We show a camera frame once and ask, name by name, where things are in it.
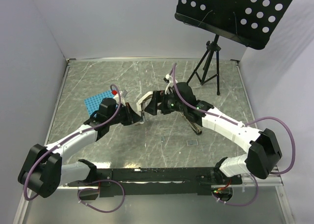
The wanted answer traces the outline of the white stapler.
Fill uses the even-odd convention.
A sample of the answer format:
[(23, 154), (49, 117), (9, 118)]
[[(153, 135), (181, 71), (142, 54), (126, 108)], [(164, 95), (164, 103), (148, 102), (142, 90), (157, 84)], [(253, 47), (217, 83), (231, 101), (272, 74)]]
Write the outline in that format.
[(139, 124), (144, 124), (146, 121), (145, 112), (144, 109), (146, 107), (146, 102), (149, 101), (153, 96), (153, 92), (149, 91), (146, 94), (144, 94), (137, 102), (136, 102), (136, 111), (140, 115), (141, 120), (139, 121)]

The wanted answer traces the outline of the long metal stapler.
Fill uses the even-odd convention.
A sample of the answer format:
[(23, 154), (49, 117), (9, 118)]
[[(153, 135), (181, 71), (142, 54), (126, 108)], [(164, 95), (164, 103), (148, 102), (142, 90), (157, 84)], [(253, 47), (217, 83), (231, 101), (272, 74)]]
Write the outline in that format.
[(190, 120), (188, 120), (183, 113), (180, 113), (180, 115), (185, 119), (185, 121), (189, 124), (190, 128), (193, 130), (193, 132), (196, 135), (201, 135), (202, 134), (202, 130), (200, 128), (197, 127), (197, 125), (193, 122), (191, 122)]

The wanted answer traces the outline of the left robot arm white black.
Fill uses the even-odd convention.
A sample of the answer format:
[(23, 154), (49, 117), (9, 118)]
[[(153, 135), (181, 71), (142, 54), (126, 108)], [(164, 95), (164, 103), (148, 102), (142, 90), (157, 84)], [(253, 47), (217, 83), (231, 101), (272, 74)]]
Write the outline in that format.
[(97, 180), (97, 167), (93, 163), (80, 159), (70, 165), (63, 162), (85, 146), (101, 139), (109, 128), (115, 124), (124, 126), (136, 124), (143, 120), (139, 115), (143, 111), (142, 103), (136, 103), (134, 111), (129, 103), (117, 102), (114, 98), (104, 98), (98, 110), (94, 111), (76, 131), (52, 144), (34, 145), (28, 152), (18, 176), (23, 184), (24, 198), (32, 190), (36, 196), (43, 198), (52, 195), (58, 186), (74, 181), (84, 185), (93, 185)]

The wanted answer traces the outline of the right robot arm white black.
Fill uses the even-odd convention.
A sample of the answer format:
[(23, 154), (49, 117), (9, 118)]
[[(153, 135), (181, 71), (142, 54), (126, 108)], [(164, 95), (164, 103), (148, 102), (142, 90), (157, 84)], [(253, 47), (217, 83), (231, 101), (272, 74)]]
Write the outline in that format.
[(243, 155), (223, 158), (215, 166), (214, 178), (220, 184), (240, 174), (266, 179), (282, 157), (273, 131), (261, 131), (232, 119), (212, 104), (198, 100), (187, 83), (147, 92), (136, 106), (138, 111), (150, 115), (180, 112), (188, 121), (213, 130), (238, 145), (245, 152)]

